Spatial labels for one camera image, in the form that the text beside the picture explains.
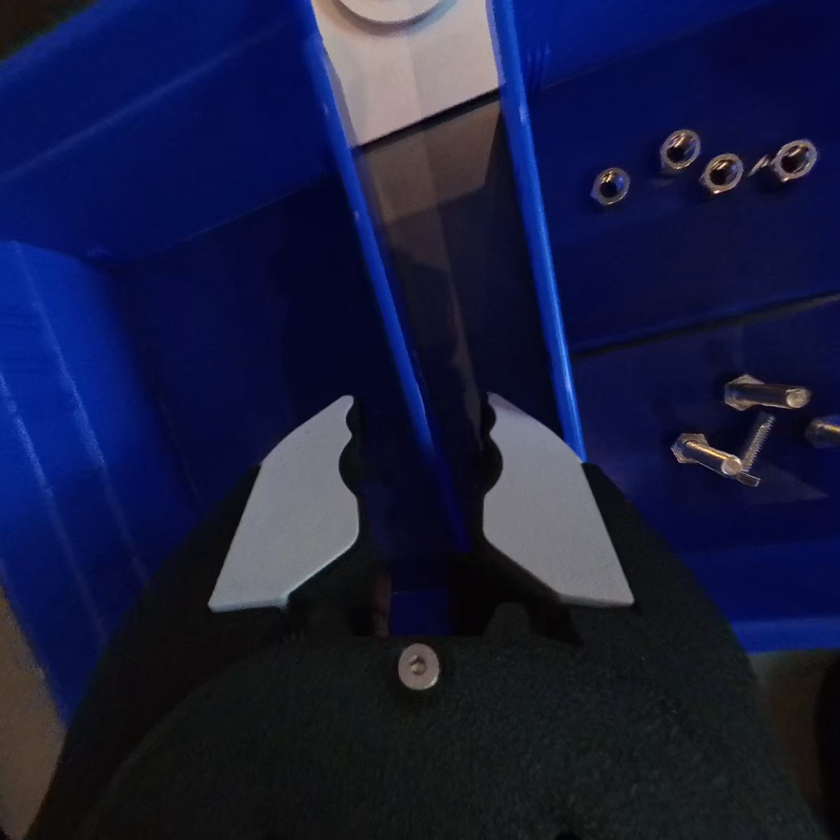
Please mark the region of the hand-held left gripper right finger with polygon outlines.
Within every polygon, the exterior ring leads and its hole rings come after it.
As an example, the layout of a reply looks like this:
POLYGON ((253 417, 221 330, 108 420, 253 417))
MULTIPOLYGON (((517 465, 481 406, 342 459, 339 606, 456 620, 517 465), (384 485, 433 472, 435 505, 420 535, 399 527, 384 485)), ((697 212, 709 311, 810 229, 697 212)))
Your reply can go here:
POLYGON ((490 442, 500 474, 483 501, 488 542, 562 601, 629 607, 634 595, 583 462, 562 438, 498 394, 490 442))

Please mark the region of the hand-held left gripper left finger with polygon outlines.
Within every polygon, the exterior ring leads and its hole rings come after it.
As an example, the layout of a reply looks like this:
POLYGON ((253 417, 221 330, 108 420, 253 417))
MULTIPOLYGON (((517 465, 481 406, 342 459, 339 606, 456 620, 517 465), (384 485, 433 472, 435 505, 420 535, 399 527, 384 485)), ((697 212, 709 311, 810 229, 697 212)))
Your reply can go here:
POLYGON ((340 473, 354 406, 343 395, 292 430, 259 466, 207 607, 287 606, 293 592, 355 544, 359 502, 340 473))

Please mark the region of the silver hex nut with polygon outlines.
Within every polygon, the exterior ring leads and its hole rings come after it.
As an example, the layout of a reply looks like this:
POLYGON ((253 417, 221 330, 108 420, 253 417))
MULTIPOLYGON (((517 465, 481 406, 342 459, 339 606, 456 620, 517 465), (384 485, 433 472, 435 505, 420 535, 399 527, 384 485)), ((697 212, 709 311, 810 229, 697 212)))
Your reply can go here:
POLYGON ((627 197, 630 185, 631 176, 623 168, 607 167, 595 177, 591 198, 600 207, 614 207, 627 197))
POLYGON ((741 182, 744 164, 735 153, 722 153, 714 156, 706 164, 700 175, 700 185, 713 196, 728 193, 741 182))
POLYGON ((676 173, 693 165, 701 153, 701 139, 693 129, 678 129, 669 134, 658 150, 663 172, 676 173))
POLYGON ((774 177, 780 183, 802 179, 814 168, 818 149, 808 139, 793 140, 782 145, 771 162, 774 177))

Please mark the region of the thin silver screw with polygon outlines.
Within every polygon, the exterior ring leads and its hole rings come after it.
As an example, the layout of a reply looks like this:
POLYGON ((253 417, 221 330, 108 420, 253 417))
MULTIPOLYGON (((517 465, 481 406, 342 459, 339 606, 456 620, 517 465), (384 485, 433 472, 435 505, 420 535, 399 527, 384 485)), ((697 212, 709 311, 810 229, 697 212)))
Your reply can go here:
POLYGON ((775 420, 776 417, 767 412, 757 413, 753 420, 739 456, 742 469, 735 476, 735 479, 745 487, 756 488, 761 483, 761 478, 753 474, 753 468, 774 428, 775 420))

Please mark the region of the white round disc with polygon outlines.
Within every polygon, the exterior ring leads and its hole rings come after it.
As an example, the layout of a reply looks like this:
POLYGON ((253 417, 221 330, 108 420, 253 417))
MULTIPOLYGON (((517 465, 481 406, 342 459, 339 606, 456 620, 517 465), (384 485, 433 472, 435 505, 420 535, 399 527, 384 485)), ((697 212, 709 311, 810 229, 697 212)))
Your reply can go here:
POLYGON ((372 25, 413 25, 436 12, 446 1, 338 1, 343 10, 372 25))

